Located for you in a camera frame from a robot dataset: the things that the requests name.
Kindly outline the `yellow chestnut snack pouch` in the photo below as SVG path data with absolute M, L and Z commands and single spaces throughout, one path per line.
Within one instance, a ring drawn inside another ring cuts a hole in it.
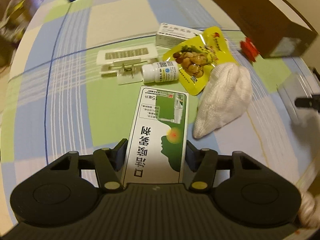
M 193 96 L 205 88 L 217 65 L 236 62 L 221 29 L 216 26 L 170 49 L 163 55 L 163 61 L 175 61 L 178 64 L 178 80 Z

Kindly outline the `checkered bed sheet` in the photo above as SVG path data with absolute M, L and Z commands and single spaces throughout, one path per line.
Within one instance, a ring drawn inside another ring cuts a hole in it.
M 318 116 L 294 126 L 277 92 L 292 73 L 319 92 L 302 59 L 249 63 L 239 51 L 242 32 L 212 0 L 44 0 L 10 71 L 1 126 L 1 232 L 16 223 L 10 195 L 17 184 L 70 150 L 91 154 L 129 136 L 140 83 L 101 76 L 97 53 L 153 43 L 161 23 L 220 27 L 251 75 L 246 113 L 194 145 L 221 154 L 244 151 L 309 188 L 319 171 Z

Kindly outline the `white knitted cloth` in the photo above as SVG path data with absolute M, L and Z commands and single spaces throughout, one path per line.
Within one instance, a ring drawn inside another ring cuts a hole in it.
M 236 63 L 217 65 L 197 106 L 193 137 L 200 139 L 242 116 L 253 95 L 248 69 Z

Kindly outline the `white plastic hook holder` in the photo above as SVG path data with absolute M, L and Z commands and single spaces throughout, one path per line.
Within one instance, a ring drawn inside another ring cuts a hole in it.
M 115 76 L 118 85 L 143 81 L 142 65 L 155 62 L 158 51 L 154 44 L 101 50 L 96 64 L 102 76 Z

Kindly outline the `clear plastic case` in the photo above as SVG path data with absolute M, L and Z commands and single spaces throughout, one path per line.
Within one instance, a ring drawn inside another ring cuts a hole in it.
M 292 126 L 306 128 L 313 122 L 319 124 L 319 110 L 297 108 L 295 106 L 296 98 L 319 98 L 319 85 L 316 80 L 307 79 L 303 75 L 293 73 L 278 86 L 277 91 Z

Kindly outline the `brown cardboard storage box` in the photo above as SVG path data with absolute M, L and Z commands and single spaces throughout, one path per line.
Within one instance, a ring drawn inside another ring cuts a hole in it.
M 316 29 L 286 0 L 213 0 L 264 58 L 301 56 Z

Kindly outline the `white ointment box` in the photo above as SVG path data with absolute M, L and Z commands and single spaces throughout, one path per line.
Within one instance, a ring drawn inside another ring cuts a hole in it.
M 202 31 L 174 24 L 161 23 L 156 34 L 156 46 L 174 48 L 199 34 L 202 34 Z

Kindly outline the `green white throat spray box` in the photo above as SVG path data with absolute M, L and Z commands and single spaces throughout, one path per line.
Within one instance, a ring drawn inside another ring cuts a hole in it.
M 182 181 L 188 106 L 187 93 L 141 87 L 121 175 L 123 185 Z

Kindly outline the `brown cardboard boxes pile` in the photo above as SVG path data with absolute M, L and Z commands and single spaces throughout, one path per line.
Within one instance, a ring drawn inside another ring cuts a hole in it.
M 11 62 L 30 22 L 26 0 L 11 0 L 1 16 L 1 68 Z

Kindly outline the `red snack packet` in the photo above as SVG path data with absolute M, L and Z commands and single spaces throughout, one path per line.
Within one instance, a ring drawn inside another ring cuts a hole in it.
M 245 40 L 240 42 L 240 48 L 242 53 L 245 55 L 245 57 L 247 57 L 249 61 L 256 61 L 256 58 L 259 55 L 259 51 L 250 38 L 245 37 Z

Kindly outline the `white pill bottle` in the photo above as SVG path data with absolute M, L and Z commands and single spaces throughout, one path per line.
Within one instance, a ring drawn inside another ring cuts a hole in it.
M 161 83 L 176 81 L 179 78 L 179 67 L 175 61 L 162 61 L 142 66 L 144 83 Z

